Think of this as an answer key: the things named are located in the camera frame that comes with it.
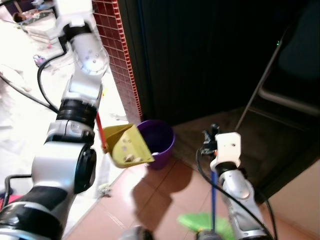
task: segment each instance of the metal rod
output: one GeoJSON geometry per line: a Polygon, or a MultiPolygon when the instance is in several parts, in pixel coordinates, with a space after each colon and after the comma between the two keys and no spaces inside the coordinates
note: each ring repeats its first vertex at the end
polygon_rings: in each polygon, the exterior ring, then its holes
{"type": "Polygon", "coordinates": [[[254,92],[253,92],[248,104],[246,105],[246,107],[245,107],[245,109],[244,109],[244,111],[243,111],[243,113],[242,113],[242,115],[241,115],[241,117],[240,117],[235,129],[234,129],[235,132],[237,132],[239,130],[240,125],[241,125],[242,121],[244,120],[245,115],[246,115],[247,111],[249,110],[249,108],[250,108],[255,96],[257,95],[259,89],[261,88],[262,84],[266,80],[266,78],[267,78],[267,76],[269,74],[269,70],[271,69],[272,64],[274,63],[274,61],[276,59],[276,56],[278,55],[278,52],[280,50],[281,45],[282,45],[282,39],[280,40],[279,45],[276,47],[276,49],[275,49],[275,51],[274,51],[274,53],[273,53],[268,65],[266,66],[266,69],[264,70],[264,73],[263,73],[258,85],[256,86],[256,88],[255,88],[255,90],[254,90],[254,92]]]}
{"type": "MultiPolygon", "coordinates": [[[[218,184],[217,174],[212,171],[211,172],[211,181],[214,185],[218,184]]],[[[215,231],[216,229],[216,197],[217,197],[217,190],[212,187],[211,188],[211,201],[212,201],[212,230],[215,231]]]]}

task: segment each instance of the dustpan handle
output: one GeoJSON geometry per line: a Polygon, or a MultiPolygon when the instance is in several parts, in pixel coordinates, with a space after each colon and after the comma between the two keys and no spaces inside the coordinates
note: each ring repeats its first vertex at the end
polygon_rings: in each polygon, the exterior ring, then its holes
{"type": "Polygon", "coordinates": [[[96,121],[96,124],[98,125],[99,135],[100,135],[100,139],[101,139],[101,142],[102,142],[102,148],[106,149],[107,148],[106,138],[105,138],[105,135],[104,135],[104,131],[102,129],[99,113],[96,114],[95,121],[96,121]]]}
{"type": "MultiPolygon", "coordinates": [[[[211,181],[214,185],[218,184],[217,173],[211,172],[211,181]]],[[[212,201],[212,230],[216,230],[216,202],[217,202],[217,190],[211,187],[211,201],[212,201]]]]}

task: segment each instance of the white robotic arm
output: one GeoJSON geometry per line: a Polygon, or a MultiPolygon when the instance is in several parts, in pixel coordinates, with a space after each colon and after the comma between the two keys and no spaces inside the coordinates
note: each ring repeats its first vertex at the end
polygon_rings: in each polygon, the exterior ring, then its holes
{"type": "MultiPolygon", "coordinates": [[[[236,132],[219,133],[212,126],[214,136],[205,131],[205,149],[202,154],[212,156],[210,168],[218,175],[223,190],[245,206],[262,224],[263,217],[255,202],[255,191],[238,169],[241,155],[241,136],[236,132]]],[[[223,201],[228,208],[229,221],[236,240],[269,240],[269,236],[242,206],[226,195],[223,201]]]]}
{"type": "Polygon", "coordinates": [[[92,13],[91,0],[55,1],[56,27],[71,45],[75,70],[33,160],[33,188],[0,212],[0,239],[61,239],[76,194],[95,180],[93,128],[109,56],[92,13]]]}

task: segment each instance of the black wire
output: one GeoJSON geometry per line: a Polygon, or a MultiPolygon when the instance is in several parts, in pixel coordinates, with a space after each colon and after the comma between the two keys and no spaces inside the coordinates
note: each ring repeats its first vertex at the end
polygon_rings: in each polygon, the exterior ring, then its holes
{"type": "Polygon", "coordinates": [[[272,234],[270,233],[270,231],[268,230],[268,228],[248,209],[246,208],[246,206],[244,206],[241,202],[239,202],[237,199],[235,199],[232,195],[230,195],[229,193],[227,193],[225,190],[223,190],[221,187],[219,187],[218,185],[214,184],[204,173],[203,169],[200,166],[200,162],[199,162],[199,151],[200,149],[198,149],[196,151],[195,154],[195,160],[196,160],[196,166],[200,172],[200,174],[202,175],[202,177],[215,189],[217,189],[219,192],[221,192],[222,194],[224,194],[225,196],[227,196],[228,198],[230,198],[231,200],[233,200],[235,203],[237,203],[241,208],[243,208],[243,210],[245,210],[254,220],[256,220],[256,222],[263,228],[264,232],[268,235],[268,237],[271,240],[274,240],[272,234]]]}
{"type": "Polygon", "coordinates": [[[1,204],[1,210],[8,205],[9,198],[10,198],[10,180],[11,179],[25,179],[25,178],[31,178],[31,174],[18,174],[18,175],[9,175],[4,180],[4,198],[1,204]]]}
{"type": "Polygon", "coordinates": [[[39,89],[40,89],[40,92],[42,94],[42,96],[44,97],[44,99],[47,101],[47,103],[53,108],[55,109],[56,113],[58,112],[58,108],[50,101],[50,99],[47,97],[45,91],[44,91],[44,87],[42,86],[42,83],[41,83],[41,73],[43,71],[43,69],[45,68],[45,66],[50,63],[51,61],[57,59],[57,58],[60,58],[64,55],[67,54],[67,51],[64,50],[63,53],[59,54],[59,55],[56,55],[56,56],[53,56],[51,58],[49,58],[48,60],[46,60],[44,63],[41,64],[41,66],[39,67],[38,69],[38,72],[37,72],[37,75],[36,75],[36,78],[37,78],[37,81],[38,81],[38,86],[39,86],[39,89]]]}
{"type": "Polygon", "coordinates": [[[35,98],[34,96],[30,95],[29,93],[23,91],[23,90],[20,90],[18,87],[16,87],[13,83],[11,83],[3,74],[0,73],[0,78],[6,83],[8,84],[10,87],[12,87],[14,90],[16,90],[18,93],[24,95],[25,97],[27,97],[28,99],[31,99],[33,101],[35,101],[36,103],[38,104],[41,104],[42,106],[45,106],[46,108],[54,111],[55,113],[58,113],[58,111],[50,106],[49,104],[47,104],[46,102],[43,102],[37,98],[35,98]]]}
{"type": "Polygon", "coordinates": [[[258,193],[263,198],[263,200],[268,208],[271,222],[272,222],[272,226],[273,226],[274,240],[278,240],[278,231],[277,231],[276,218],[275,218],[274,211],[273,211],[271,204],[270,204],[269,200],[267,199],[267,197],[261,191],[258,191],[258,193]]]}

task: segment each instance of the chair leg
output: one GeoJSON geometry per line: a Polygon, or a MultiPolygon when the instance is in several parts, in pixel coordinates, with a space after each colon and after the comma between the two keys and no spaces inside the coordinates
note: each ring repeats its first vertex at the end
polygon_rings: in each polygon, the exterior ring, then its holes
{"type": "Polygon", "coordinates": [[[268,77],[268,75],[270,73],[270,70],[272,68],[272,65],[273,65],[273,63],[274,63],[274,61],[276,59],[276,56],[278,55],[278,52],[280,50],[281,45],[282,45],[282,40],[280,40],[279,46],[275,49],[270,61],[268,62],[268,65],[266,66],[266,68],[264,70],[264,73],[263,73],[258,85],[256,86],[256,88],[255,88],[255,90],[254,90],[254,92],[253,92],[248,104],[246,105],[246,107],[245,107],[245,109],[244,109],[244,111],[243,111],[243,113],[242,113],[237,125],[235,126],[235,129],[234,129],[235,132],[237,132],[239,130],[240,125],[243,122],[243,120],[245,118],[245,115],[247,114],[247,112],[248,112],[248,110],[249,110],[254,98],[256,97],[257,93],[259,92],[260,88],[262,87],[264,81],[267,79],[267,77],[268,77]]]}

